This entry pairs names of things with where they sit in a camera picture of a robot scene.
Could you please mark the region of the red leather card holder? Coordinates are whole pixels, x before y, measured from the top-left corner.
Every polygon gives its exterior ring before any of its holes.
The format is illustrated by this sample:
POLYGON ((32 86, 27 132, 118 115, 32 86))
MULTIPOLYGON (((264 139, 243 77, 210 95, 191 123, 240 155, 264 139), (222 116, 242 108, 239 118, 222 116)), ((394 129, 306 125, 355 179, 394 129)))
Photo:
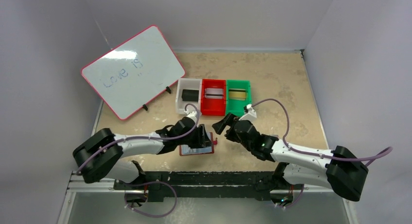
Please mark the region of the red leather card holder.
POLYGON ((211 140, 212 144, 211 146, 205 147, 205 148, 190 148, 187 145, 180 145, 179 146, 179 155, 180 156, 188 156, 188 155, 203 155, 203 154, 213 154, 214 153, 214 147, 217 145, 218 140, 217 138, 214 138, 212 132, 208 132, 207 136, 211 140))

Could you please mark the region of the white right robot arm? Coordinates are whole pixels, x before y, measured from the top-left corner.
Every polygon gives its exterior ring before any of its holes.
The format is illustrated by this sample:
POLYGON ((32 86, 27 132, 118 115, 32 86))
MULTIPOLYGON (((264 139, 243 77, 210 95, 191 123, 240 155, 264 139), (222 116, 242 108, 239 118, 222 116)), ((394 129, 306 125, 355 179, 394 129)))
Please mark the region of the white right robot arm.
POLYGON ((277 180, 291 185, 320 186, 346 200, 360 200, 369 170, 343 146, 322 150, 286 145, 278 137, 261 134, 249 120, 231 113, 212 128, 216 134, 223 134, 227 140, 242 145, 257 159, 278 163, 277 180))

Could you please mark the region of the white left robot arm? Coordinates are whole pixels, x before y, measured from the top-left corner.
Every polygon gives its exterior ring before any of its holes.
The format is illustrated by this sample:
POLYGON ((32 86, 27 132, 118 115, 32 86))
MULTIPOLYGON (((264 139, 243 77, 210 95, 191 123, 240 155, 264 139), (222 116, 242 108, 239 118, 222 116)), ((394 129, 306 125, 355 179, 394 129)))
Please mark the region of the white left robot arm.
POLYGON ((213 146, 213 140, 205 126, 197 123, 196 117, 183 117, 174 125, 143 135, 115 134, 109 128, 103 128, 78 146, 72 155, 78 166, 77 175, 81 175, 87 184, 110 177, 131 183, 143 172, 138 163, 122 166, 120 159, 162 155, 182 145, 192 149, 209 148, 213 146))

